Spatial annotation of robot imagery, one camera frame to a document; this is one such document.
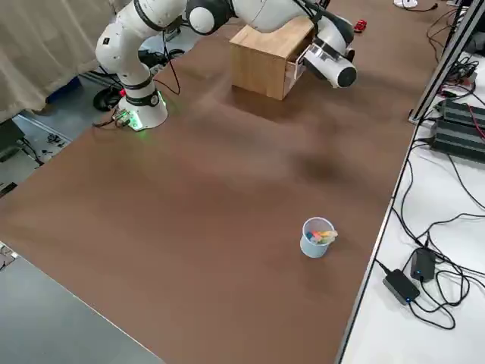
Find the beige curtain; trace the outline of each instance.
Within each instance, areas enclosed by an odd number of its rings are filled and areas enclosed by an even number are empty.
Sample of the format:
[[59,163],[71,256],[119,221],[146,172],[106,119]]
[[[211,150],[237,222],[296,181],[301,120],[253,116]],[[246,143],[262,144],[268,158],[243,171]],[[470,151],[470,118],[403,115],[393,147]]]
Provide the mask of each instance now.
[[0,123],[96,67],[95,45],[124,0],[0,0]]

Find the brown tabletop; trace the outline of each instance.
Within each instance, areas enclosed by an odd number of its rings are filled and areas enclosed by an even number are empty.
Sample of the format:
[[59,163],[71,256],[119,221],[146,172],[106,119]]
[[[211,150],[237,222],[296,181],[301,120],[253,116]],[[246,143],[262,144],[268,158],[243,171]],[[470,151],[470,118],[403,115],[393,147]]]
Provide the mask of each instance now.
[[[175,61],[165,124],[85,132],[1,200],[0,239],[169,364],[332,362],[438,15],[330,7],[368,21],[354,87],[305,74],[284,102],[232,88],[227,26]],[[322,259],[299,249],[311,216],[339,231]]]

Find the charger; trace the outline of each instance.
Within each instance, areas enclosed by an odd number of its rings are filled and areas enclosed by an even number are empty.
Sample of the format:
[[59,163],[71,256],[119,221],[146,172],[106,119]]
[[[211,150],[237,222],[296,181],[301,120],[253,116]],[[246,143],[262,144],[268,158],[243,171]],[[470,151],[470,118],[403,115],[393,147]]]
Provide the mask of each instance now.
[[411,277],[424,283],[432,281],[435,264],[435,255],[429,249],[416,249],[411,260]]
[[395,269],[390,271],[384,264],[376,260],[380,267],[386,272],[386,277],[383,279],[384,286],[394,295],[394,297],[402,304],[408,305],[410,302],[419,297],[419,289],[404,275],[404,273]]

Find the cup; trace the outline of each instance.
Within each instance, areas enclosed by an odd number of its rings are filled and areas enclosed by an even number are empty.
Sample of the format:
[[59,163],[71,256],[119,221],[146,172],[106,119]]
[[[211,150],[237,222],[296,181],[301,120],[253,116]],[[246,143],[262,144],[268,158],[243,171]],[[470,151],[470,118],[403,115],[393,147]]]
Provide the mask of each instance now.
[[302,239],[300,240],[300,248],[302,252],[309,256],[310,258],[320,258],[327,251],[330,244],[333,242],[331,240],[328,243],[313,243],[310,241],[306,234],[312,231],[334,231],[332,223],[325,218],[310,218],[303,224],[302,229]]

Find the white robotic arm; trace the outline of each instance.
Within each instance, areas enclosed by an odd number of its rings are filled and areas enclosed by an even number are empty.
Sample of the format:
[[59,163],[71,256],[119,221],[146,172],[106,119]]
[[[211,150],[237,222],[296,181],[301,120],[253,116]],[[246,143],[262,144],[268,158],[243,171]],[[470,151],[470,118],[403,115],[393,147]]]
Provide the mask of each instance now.
[[269,33],[300,15],[309,16],[319,31],[303,56],[303,63],[335,87],[348,87],[356,78],[352,65],[352,25],[319,6],[316,0],[132,0],[98,40],[96,57],[117,73],[126,96],[114,118],[134,130],[157,127],[167,109],[147,66],[138,59],[143,41],[174,22],[185,10],[190,26],[208,35],[232,17]]

